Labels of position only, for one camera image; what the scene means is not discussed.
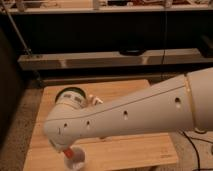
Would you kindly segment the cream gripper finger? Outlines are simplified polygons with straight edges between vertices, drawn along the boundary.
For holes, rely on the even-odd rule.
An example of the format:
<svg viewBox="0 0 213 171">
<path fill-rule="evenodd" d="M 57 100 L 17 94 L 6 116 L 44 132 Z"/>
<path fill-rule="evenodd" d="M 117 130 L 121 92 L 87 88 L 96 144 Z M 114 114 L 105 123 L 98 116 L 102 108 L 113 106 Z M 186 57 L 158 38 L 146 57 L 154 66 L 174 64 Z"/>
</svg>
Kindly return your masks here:
<svg viewBox="0 0 213 171">
<path fill-rule="evenodd" d="M 103 101 L 100 98 L 94 95 L 90 95 L 88 101 L 91 105 L 98 105 L 103 103 Z"/>
</svg>

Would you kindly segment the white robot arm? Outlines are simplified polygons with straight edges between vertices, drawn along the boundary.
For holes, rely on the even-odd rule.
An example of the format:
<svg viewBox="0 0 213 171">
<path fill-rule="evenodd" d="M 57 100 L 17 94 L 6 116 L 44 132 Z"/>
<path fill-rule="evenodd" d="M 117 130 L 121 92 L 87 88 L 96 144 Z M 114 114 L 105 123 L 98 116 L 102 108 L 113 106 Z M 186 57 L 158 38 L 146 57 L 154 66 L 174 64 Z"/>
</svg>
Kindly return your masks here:
<svg viewBox="0 0 213 171">
<path fill-rule="evenodd" d="M 213 67 L 94 106 L 85 91 L 68 87 L 57 94 L 44 123 L 59 152 L 84 138 L 193 130 L 213 131 Z"/>
</svg>

